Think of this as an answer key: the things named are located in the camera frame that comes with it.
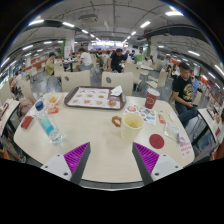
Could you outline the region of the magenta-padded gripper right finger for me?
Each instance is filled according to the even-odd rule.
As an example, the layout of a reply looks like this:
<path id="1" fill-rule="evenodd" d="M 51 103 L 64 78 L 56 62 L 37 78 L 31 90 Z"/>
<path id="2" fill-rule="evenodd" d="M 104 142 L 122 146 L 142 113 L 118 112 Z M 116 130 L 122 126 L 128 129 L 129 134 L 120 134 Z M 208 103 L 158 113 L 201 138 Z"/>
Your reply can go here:
<path id="1" fill-rule="evenodd" d="M 138 143 L 133 143 L 132 153 L 135 157 L 144 185 L 182 169 L 169 155 L 159 155 Z"/>

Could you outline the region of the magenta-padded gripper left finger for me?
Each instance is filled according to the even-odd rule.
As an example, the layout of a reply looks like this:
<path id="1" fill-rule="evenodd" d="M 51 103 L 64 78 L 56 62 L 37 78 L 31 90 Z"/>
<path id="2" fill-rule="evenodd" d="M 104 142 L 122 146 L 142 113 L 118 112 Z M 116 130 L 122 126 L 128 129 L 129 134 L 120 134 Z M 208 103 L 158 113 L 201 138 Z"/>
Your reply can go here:
<path id="1" fill-rule="evenodd" d="M 90 152 L 90 143 L 87 142 L 66 154 L 56 154 L 47 163 L 42 165 L 41 168 L 79 185 Z"/>

